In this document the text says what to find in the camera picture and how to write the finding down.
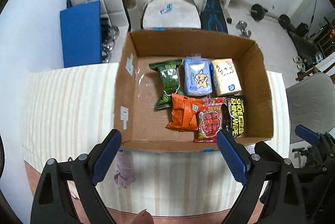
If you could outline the person's thumb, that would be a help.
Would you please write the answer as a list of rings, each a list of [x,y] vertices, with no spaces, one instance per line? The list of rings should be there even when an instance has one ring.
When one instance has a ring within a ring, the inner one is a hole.
[[[154,219],[152,215],[144,209],[135,216],[131,224],[154,224]]]

